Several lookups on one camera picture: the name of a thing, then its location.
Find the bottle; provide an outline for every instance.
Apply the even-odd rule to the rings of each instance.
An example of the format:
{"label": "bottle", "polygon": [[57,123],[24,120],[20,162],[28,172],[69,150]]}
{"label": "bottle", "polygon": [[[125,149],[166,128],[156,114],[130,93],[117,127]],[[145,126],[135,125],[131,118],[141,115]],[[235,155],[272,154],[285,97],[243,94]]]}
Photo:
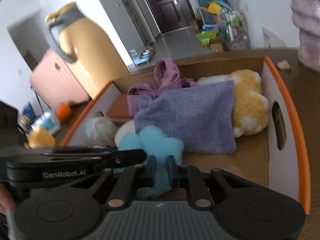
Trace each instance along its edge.
{"label": "bottle", "polygon": [[45,129],[51,135],[55,135],[58,131],[60,131],[60,122],[56,118],[54,111],[46,111],[44,112],[32,125],[31,128],[33,130],[37,130],[37,127],[40,126]]}
{"label": "bottle", "polygon": [[[49,45],[67,62],[92,99],[110,80],[130,75],[108,35],[78,9],[76,2],[47,15],[45,20]],[[53,28],[58,30],[58,41]]]}
{"label": "bottle", "polygon": [[138,57],[138,53],[137,53],[136,49],[130,50],[130,53],[131,53],[132,59],[136,59]]}

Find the purple cloth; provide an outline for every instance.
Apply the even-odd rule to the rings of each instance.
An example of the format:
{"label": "purple cloth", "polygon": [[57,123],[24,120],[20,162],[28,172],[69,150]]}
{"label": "purple cloth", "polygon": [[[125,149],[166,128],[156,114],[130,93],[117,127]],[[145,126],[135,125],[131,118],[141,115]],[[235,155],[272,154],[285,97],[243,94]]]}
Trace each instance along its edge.
{"label": "purple cloth", "polygon": [[156,99],[141,95],[134,116],[136,132],[154,125],[183,140],[189,152],[231,154],[236,150],[233,105],[233,81],[167,90]]}
{"label": "purple cloth", "polygon": [[138,112],[139,95],[151,95],[157,98],[165,90],[198,85],[191,78],[181,79],[178,66],[170,58],[162,58],[157,61],[154,79],[129,88],[127,101],[130,116]]}

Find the wooden door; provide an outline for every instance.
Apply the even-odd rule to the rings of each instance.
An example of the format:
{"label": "wooden door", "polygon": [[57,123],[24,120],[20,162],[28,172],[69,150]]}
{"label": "wooden door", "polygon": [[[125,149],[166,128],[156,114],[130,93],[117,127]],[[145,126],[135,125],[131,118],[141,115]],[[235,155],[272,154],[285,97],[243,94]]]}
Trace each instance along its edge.
{"label": "wooden door", "polygon": [[189,26],[194,14],[188,0],[148,0],[162,33]]}

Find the human hand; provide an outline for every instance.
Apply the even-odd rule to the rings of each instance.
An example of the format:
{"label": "human hand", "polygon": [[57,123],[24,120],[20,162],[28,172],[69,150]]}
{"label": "human hand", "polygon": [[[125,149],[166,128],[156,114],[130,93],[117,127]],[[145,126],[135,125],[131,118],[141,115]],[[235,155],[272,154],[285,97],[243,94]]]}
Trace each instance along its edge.
{"label": "human hand", "polygon": [[14,200],[7,187],[0,183],[0,213],[5,215],[7,209],[14,209]]}

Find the box handle hole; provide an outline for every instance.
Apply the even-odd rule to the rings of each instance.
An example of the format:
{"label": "box handle hole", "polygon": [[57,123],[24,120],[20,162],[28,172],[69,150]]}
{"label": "box handle hole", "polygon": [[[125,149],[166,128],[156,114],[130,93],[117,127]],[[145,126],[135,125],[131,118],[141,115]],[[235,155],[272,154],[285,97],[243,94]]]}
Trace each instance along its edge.
{"label": "box handle hole", "polygon": [[276,129],[277,146],[279,150],[282,150],[287,140],[287,131],[284,125],[282,111],[277,101],[275,101],[272,106],[272,119]]}
{"label": "box handle hole", "polygon": [[94,117],[104,117],[104,114],[102,112],[96,112],[96,114],[94,115]]}

